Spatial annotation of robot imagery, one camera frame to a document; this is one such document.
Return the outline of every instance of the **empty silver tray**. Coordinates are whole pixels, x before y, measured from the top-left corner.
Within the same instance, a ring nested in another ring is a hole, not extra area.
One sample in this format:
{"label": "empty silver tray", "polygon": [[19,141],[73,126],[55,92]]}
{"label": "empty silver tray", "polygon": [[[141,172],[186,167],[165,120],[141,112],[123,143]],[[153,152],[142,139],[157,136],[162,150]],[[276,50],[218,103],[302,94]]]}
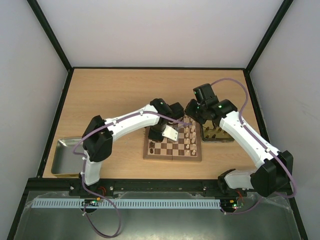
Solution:
{"label": "empty silver tray", "polygon": [[[83,160],[80,155],[72,152],[74,146],[80,141],[80,137],[61,138],[58,140],[51,173],[54,175],[68,175],[77,177],[83,167]],[[79,145],[77,152],[83,152],[82,143]]]}

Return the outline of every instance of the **wooden table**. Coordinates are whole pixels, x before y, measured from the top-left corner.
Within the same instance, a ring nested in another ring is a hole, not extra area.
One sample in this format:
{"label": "wooden table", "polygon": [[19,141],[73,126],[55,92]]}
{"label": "wooden table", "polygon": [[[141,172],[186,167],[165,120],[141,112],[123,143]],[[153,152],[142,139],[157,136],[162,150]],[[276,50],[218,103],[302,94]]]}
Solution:
{"label": "wooden table", "polygon": [[[155,98],[166,103],[180,102],[186,107],[194,98],[193,88],[221,78],[234,78],[246,86],[242,70],[152,70],[152,69],[75,69],[53,139],[44,178],[51,173],[58,139],[80,137],[92,117],[118,117],[135,111]],[[214,85],[220,100],[229,99],[239,109],[245,93],[235,83]],[[249,101],[243,113],[259,132]],[[112,155],[103,162],[100,177],[109,179],[216,179],[229,169],[254,168],[247,153],[237,142],[201,143],[201,162],[167,162],[143,159],[144,129],[118,139]]]}

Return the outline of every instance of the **robotic arm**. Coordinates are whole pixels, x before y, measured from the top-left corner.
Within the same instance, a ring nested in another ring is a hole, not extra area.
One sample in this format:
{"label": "robotic arm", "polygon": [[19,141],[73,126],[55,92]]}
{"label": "robotic arm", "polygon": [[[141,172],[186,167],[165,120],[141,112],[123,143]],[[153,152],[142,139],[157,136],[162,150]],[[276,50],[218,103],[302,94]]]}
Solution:
{"label": "robotic arm", "polygon": [[229,133],[251,157],[255,170],[240,171],[230,169],[218,177],[220,190],[225,193],[229,189],[254,189],[261,196],[267,197],[287,183],[289,177],[272,156],[278,156],[290,173],[293,168],[293,156],[288,152],[280,152],[264,140],[243,118],[240,122],[239,112],[229,100],[218,100],[210,84],[204,84],[193,89],[196,100],[192,99],[185,113],[200,124],[207,120],[220,126]]}
{"label": "robotic arm", "polygon": [[100,115],[95,116],[86,128],[83,137],[104,125],[109,126],[83,141],[86,155],[85,184],[89,186],[99,181],[103,160],[111,155],[113,142],[123,135],[152,126],[148,135],[149,139],[162,142],[165,137],[177,141],[178,132],[167,125],[167,119],[159,115],[177,120],[184,116],[184,108],[178,102],[168,105],[163,99],[156,98],[150,104],[126,115],[107,119],[102,119]]}

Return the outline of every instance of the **white wall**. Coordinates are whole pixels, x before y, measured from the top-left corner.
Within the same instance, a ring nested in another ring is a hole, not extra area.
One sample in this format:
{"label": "white wall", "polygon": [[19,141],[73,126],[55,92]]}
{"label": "white wall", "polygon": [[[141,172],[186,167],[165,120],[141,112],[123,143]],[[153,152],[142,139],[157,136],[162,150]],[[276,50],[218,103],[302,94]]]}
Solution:
{"label": "white wall", "polygon": [[246,67],[282,0],[38,0],[72,66]]}
{"label": "white wall", "polygon": [[320,228],[320,2],[295,0],[251,77],[271,142],[294,157],[296,196],[309,239]]}
{"label": "white wall", "polygon": [[67,71],[26,0],[0,1],[0,239],[35,177]]}

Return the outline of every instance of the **black frame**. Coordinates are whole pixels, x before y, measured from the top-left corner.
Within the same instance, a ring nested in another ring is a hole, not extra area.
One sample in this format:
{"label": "black frame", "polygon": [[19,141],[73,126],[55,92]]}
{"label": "black frame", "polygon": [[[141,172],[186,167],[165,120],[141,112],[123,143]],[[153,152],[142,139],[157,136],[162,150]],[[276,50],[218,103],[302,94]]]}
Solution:
{"label": "black frame", "polygon": [[[25,190],[21,197],[20,204],[17,208],[16,214],[9,232],[9,235],[7,237],[8,240],[13,239],[16,234],[19,221],[27,201],[29,191],[70,191],[71,186],[74,186],[75,184],[80,185],[80,180],[74,179],[74,178],[57,178],[57,179],[42,178],[44,168],[48,159],[49,151],[53,143],[53,138],[56,133],[58,122],[59,122],[61,112],[65,103],[65,99],[67,97],[67,93],[68,93],[69,85],[74,73],[74,69],[241,70],[243,71],[243,74],[245,77],[246,85],[251,98],[251,103],[253,106],[253,110],[255,113],[260,134],[264,139],[269,141],[266,125],[262,116],[262,112],[259,106],[256,92],[250,77],[250,72],[252,71],[253,67],[257,63],[259,57],[261,56],[263,50],[267,46],[269,40],[273,36],[281,20],[283,19],[286,12],[288,11],[293,0],[284,0],[282,2],[279,10],[277,11],[275,17],[273,18],[269,28],[264,34],[260,44],[258,45],[256,51],[254,52],[246,68],[242,68],[242,67],[238,67],[238,68],[237,67],[226,67],[226,68],[223,68],[223,67],[72,67],[61,45],[59,44],[59,41],[56,38],[52,28],[50,27],[49,22],[47,21],[43,11],[41,10],[37,0],[27,0],[27,2],[32,8],[43,30],[47,34],[51,44],[56,50],[63,65],[68,71],[68,75],[65,80],[61,98],[53,119],[53,123],[51,126],[47,143],[45,145],[45,149],[44,149],[40,166],[37,172],[37,176],[35,178],[29,178],[29,180],[27,181]],[[233,195],[221,195],[218,189],[218,184],[216,179],[208,179],[208,180],[102,179],[101,182],[105,186],[110,186],[110,187],[112,186],[114,190],[117,190],[118,186],[121,186],[121,188],[126,188],[127,190],[131,190],[131,191],[132,190],[146,191],[146,189],[149,189],[149,188],[153,188],[153,191],[156,191],[157,189],[159,191],[161,190],[178,191],[178,188],[184,188],[184,189],[187,189],[188,192],[202,193],[204,196],[212,196],[218,199],[226,199],[226,198],[230,199],[235,197]],[[292,189],[290,184],[282,188],[281,191],[286,192],[287,194],[291,194]],[[301,239],[307,240],[308,239],[307,233],[304,228],[295,198],[290,198],[289,203],[293,210],[294,218],[295,218]]]}

